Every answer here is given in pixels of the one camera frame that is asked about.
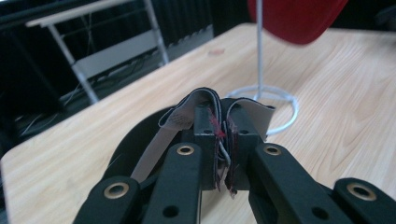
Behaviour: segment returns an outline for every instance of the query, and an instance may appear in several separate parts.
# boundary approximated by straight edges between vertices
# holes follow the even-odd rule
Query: red fabric
[[[347,0],[262,0],[263,28],[294,44],[308,44],[334,22]],[[256,0],[247,0],[256,21]]]

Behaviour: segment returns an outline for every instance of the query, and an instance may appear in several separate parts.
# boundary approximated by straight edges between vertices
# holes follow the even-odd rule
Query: metal rod
[[[157,19],[155,17],[154,8],[152,7],[150,0],[144,0],[146,5],[146,10],[148,12],[148,19],[151,24],[151,28],[154,32],[155,39],[157,41],[157,48],[163,56],[163,65],[169,63],[168,53],[166,52],[165,45],[163,43],[163,35],[161,34],[160,26],[158,25]]]
[[[82,88],[87,93],[88,97],[90,98],[91,104],[95,104],[99,102],[99,98],[93,91],[90,83],[85,78],[84,74],[77,69],[74,64],[76,60],[74,59],[73,55],[70,53],[69,49],[67,48],[64,40],[59,35],[58,30],[56,29],[55,25],[49,25],[49,31],[51,32],[53,38],[55,39],[56,43],[58,44],[59,48],[62,50],[64,57],[69,62],[70,66],[72,67],[73,72],[75,73],[76,78],[78,79],[79,83],[81,83]]]
[[[256,13],[257,13],[257,60],[258,60],[258,89],[255,100],[262,98],[262,85],[263,85],[263,65],[262,65],[262,0],[256,2]]]

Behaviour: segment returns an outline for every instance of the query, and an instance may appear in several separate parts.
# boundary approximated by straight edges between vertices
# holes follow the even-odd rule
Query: screw hole
[[[349,191],[349,193],[351,193],[355,197],[360,198],[364,201],[375,201],[376,200],[375,193],[362,184],[351,183],[351,184],[348,184],[346,186],[346,188]]]
[[[239,133],[241,133],[241,134],[248,134],[248,130],[241,130]]]
[[[320,218],[322,220],[329,219],[329,214],[322,208],[313,207],[312,208],[312,213],[314,214],[315,217],[318,217],[318,218]]]
[[[105,197],[108,199],[118,199],[128,192],[129,186],[126,183],[114,183],[105,189]]]
[[[183,156],[188,156],[188,155],[192,154],[192,152],[194,152],[194,148],[189,147],[189,146],[183,146],[183,147],[179,147],[177,149],[177,153],[179,155],[183,155]]]
[[[264,151],[272,156],[278,156],[281,154],[281,151],[275,147],[267,147],[264,149]]]
[[[176,206],[167,206],[163,209],[163,215],[165,217],[177,217],[178,215],[178,208]]]

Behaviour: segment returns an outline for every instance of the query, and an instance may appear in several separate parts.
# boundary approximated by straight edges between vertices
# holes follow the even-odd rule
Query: white metal stand
[[[235,91],[231,91],[226,97],[240,97],[245,96],[255,101],[260,99],[271,99],[278,101],[289,102],[293,109],[293,115],[291,119],[284,125],[271,129],[268,131],[268,135],[276,134],[287,129],[296,119],[299,112],[299,105],[297,99],[289,94],[288,92],[272,86],[266,86],[263,84],[263,64],[262,64],[262,0],[256,1],[256,13],[257,13],[257,48],[258,48],[258,84],[248,87],[243,87]],[[246,92],[256,91],[254,95],[246,95]]]

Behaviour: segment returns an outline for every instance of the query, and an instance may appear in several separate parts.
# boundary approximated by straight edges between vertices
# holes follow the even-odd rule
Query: floor
[[[186,36],[167,49],[170,61],[201,46],[212,38],[213,31],[211,26],[191,36]],[[150,55],[143,55],[117,71],[97,77],[92,81],[92,87],[99,98],[103,99],[159,68],[161,63],[161,55],[157,51],[151,52]],[[64,111],[61,113],[18,118],[16,123],[21,140],[26,141],[90,106],[88,97],[80,86],[76,86],[74,91],[63,96],[61,102],[64,104]],[[0,224],[5,223],[7,223],[7,212],[4,208],[0,208]]]

